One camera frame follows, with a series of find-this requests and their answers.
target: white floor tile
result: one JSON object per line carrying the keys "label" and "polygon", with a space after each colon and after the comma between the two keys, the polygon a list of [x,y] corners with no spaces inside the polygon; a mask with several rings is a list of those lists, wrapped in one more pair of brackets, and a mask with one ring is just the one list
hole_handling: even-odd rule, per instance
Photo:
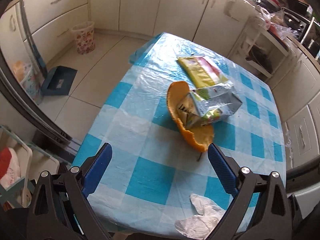
{"label": "white floor tile", "polygon": [[73,138],[83,141],[100,108],[70,97],[56,119],[56,124]]}
{"label": "white floor tile", "polygon": [[94,51],[88,54],[80,55],[76,51],[76,46],[73,46],[54,63],[54,66],[62,65],[78,70],[71,86],[69,95],[72,94],[77,85],[90,71],[90,69],[92,69],[92,67],[103,57],[103,55],[105,55],[122,38],[123,36],[119,35],[95,33],[94,40],[96,48]]}
{"label": "white floor tile", "polygon": [[39,105],[39,108],[52,121],[55,121],[68,98],[69,96],[45,96]]}
{"label": "white floor tile", "polygon": [[124,37],[90,70],[72,97],[102,107],[130,68],[129,56],[145,43],[144,40]]}

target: orange peel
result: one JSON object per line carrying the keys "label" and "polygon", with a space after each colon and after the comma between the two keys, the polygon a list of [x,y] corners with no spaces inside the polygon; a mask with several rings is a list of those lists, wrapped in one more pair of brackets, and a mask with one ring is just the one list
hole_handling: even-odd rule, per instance
{"label": "orange peel", "polygon": [[167,107],[172,119],[177,124],[180,133],[187,143],[197,151],[205,152],[213,140],[214,133],[212,125],[192,127],[190,130],[186,130],[177,111],[178,103],[183,100],[189,91],[190,88],[187,82],[173,82],[167,92]]}

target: table leg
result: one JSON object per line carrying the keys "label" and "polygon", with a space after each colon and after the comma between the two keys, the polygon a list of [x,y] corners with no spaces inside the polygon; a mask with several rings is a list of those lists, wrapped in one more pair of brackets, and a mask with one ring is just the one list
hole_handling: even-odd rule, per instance
{"label": "table leg", "polygon": [[113,235],[112,239],[113,239],[113,240],[126,240],[126,238],[127,238],[129,235],[132,235],[132,233],[123,234],[123,233],[116,232],[116,233]]}

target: blue checkered tablecloth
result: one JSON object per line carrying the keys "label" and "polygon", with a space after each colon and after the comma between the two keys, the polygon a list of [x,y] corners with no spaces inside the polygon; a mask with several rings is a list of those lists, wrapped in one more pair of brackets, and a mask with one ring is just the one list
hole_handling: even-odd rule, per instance
{"label": "blue checkered tablecloth", "polygon": [[[225,193],[204,154],[182,138],[166,106],[169,85],[185,80],[177,56],[205,54],[233,82],[243,104],[228,119],[215,123],[214,143],[239,166],[256,173],[278,171],[285,183],[285,151],[280,118],[265,83],[217,53],[191,41],[162,33],[130,57],[134,63],[109,95],[73,162],[81,165],[104,142],[112,160],[94,194],[93,210],[109,231],[184,237],[174,222],[195,214],[191,193],[206,196],[227,209]],[[242,228],[257,200],[252,198]]]}

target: red cloth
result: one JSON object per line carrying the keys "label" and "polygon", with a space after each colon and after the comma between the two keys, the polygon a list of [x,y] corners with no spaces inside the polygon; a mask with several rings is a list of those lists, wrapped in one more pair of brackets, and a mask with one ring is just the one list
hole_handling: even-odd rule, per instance
{"label": "red cloth", "polygon": [[8,147],[0,152],[0,179],[7,173],[11,158],[12,155]]}

